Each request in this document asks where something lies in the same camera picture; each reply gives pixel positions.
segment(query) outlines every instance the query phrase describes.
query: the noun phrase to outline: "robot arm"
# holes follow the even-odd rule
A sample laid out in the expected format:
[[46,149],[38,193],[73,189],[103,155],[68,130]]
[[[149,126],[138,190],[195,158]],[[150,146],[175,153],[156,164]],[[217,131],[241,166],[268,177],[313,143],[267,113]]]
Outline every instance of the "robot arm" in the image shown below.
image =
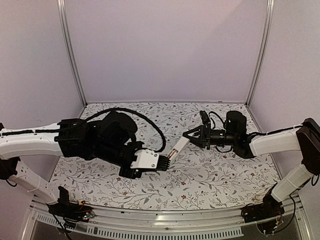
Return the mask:
[[282,151],[301,151],[303,160],[263,198],[263,203],[248,205],[242,209],[245,222],[254,222],[283,214],[282,201],[295,190],[303,187],[314,175],[320,174],[320,127],[307,118],[301,125],[269,133],[247,134],[247,119],[238,111],[226,114],[224,129],[212,129],[206,112],[201,111],[202,125],[183,133],[168,158],[173,162],[190,142],[200,148],[210,145],[231,146],[241,158],[251,159],[259,155]]
[[20,130],[6,129],[0,123],[0,179],[17,183],[40,197],[51,214],[74,221],[88,221],[94,216],[90,206],[71,203],[66,189],[52,186],[20,157],[100,158],[120,166],[119,175],[131,179],[140,178],[144,172],[166,171],[169,159],[142,148],[144,143],[136,141],[137,130],[131,117],[116,111],[99,121],[65,119],[48,126]]

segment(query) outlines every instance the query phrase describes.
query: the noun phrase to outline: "floral tablecloth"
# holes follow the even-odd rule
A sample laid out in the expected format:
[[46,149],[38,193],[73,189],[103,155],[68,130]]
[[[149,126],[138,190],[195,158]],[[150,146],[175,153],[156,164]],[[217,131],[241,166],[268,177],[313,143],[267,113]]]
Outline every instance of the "floral tablecloth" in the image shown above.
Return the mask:
[[[153,120],[164,132],[167,145],[163,154],[182,133],[201,124],[200,110],[215,111],[225,119],[230,110],[247,117],[248,133],[257,128],[243,104],[217,103],[95,103],[82,118],[98,111],[123,107]],[[161,138],[143,119],[128,113],[137,123],[137,140],[150,149],[159,149]],[[222,128],[215,120],[217,128]],[[200,210],[247,205],[262,200],[279,176],[269,155],[241,159],[233,152],[219,153],[189,144],[166,172],[143,173],[140,179],[118,176],[119,167],[100,159],[61,157],[51,182],[69,190],[72,200],[99,206],[143,210]]]

